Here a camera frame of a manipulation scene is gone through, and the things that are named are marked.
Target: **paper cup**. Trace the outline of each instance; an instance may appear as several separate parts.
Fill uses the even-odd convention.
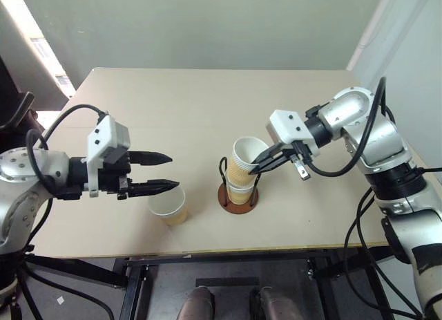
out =
[[[242,205],[249,201],[250,196],[253,192],[253,184],[239,188],[227,182],[227,195],[232,203],[235,205]]]
[[[255,137],[242,137],[233,144],[233,152],[227,165],[227,178],[237,187],[245,187],[255,180],[256,175],[249,172],[257,164],[251,164],[258,155],[269,146],[261,139]]]
[[[148,198],[148,208],[168,225],[178,225],[187,218],[186,194],[181,186]]]

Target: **person's foot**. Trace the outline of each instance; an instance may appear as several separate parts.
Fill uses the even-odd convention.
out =
[[[177,320],[212,320],[214,316],[214,295],[206,287],[198,287],[187,297]]]

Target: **floor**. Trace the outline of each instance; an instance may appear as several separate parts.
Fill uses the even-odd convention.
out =
[[[111,269],[113,259],[89,259],[91,263]],[[296,301],[305,319],[324,319],[320,298],[315,281],[306,275],[307,266],[304,260],[295,261],[261,261],[247,263],[193,263],[161,265],[154,283],[154,291],[148,320],[175,320],[186,296],[195,287],[196,278],[207,277],[239,277],[257,276],[261,286],[271,285],[287,291]],[[118,319],[124,298],[124,290],[105,285],[78,281],[70,277],[62,277],[50,272],[36,270],[38,274],[50,280],[68,285],[107,303]],[[367,298],[374,300],[362,271],[354,273],[356,286]],[[44,319],[106,319],[106,313],[95,304],[49,288],[28,279],[28,286]],[[248,298],[252,287],[216,287],[210,288],[215,295],[215,319],[238,320],[248,319]],[[381,319],[380,314],[362,304],[348,288],[345,278],[333,281],[333,289],[338,304],[340,317],[357,319],[364,314],[364,319]],[[19,304],[23,319],[33,319],[22,296]]]

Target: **table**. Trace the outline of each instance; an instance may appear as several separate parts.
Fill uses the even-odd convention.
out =
[[[66,109],[94,104],[129,128],[132,150],[171,156],[173,162],[161,166],[133,165],[131,177],[135,182],[180,181],[190,215],[183,224],[169,227],[150,213],[146,198],[117,201],[116,195],[89,198],[84,194],[80,201],[56,200],[35,238],[36,254],[61,258],[162,255],[161,261],[167,262],[191,257],[192,261],[222,260],[223,256],[241,260],[247,257],[245,251],[299,257],[289,250],[321,252],[342,247],[358,201],[369,187],[357,168],[339,178],[312,174],[302,181],[285,164],[262,176],[257,207],[234,215],[218,204],[218,163],[230,155],[240,136],[253,135],[271,144],[265,124],[274,109],[303,115],[339,90],[356,85],[352,74],[343,70],[92,70]],[[88,110],[72,114],[51,137],[50,148],[84,156],[87,135],[96,121],[93,114]],[[337,170],[350,159],[342,141],[321,152],[315,163],[324,170]],[[363,231],[370,245],[386,245],[380,220],[381,212],[375,207],[364,215]],[[350,243],[359,245],[355,235]],[[150,257],[143,264],[154,262]],[[140,266],[133,273],[128,312],[144,275]]]

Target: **stacked paper cups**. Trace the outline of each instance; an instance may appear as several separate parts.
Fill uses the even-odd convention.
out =
[[[251,162],[267,148],[265,142],[255,137],[242,137],[235,141],[227,165],[227,194],[232,203],[242,205],[249,200],[256,179],[256,175],[249,175],[249,172],[257,166]]]

